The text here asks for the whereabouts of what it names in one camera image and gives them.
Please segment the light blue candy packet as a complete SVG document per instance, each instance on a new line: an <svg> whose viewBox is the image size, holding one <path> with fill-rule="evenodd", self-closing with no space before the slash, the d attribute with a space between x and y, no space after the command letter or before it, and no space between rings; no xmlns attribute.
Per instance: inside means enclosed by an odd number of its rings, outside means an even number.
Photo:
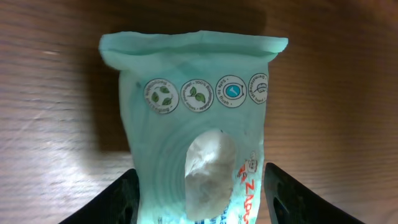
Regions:
<svg viewBox="0 0 398 224"><path fill-rule="evenodd" d="M119 105L139 179L138 223L189 223L185 176L196 138L226 136L234 152L226 204L201 223L254 223L261 203L269 63L285 37L201 30L105 34L99 52L119 72Z"/></svg>

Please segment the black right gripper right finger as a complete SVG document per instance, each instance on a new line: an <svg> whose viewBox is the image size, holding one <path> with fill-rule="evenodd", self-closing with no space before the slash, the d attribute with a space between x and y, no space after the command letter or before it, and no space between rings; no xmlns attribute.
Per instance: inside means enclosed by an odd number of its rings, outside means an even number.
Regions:
<svg viewBox="0 0 398 224"><path fill-rule="evenodd" d="M364 224L268 162L264 191L272 224Z"/></svg>

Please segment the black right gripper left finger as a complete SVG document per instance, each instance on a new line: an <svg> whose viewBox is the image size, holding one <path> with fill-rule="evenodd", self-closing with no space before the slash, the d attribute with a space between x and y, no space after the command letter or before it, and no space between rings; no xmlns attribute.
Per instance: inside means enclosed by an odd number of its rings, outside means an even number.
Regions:
<svg viewBox="0 0 398 224"><path fill-rule="evenodd" d="M129 169L60 224L136 224L139 201L139 178Z"/></svg>

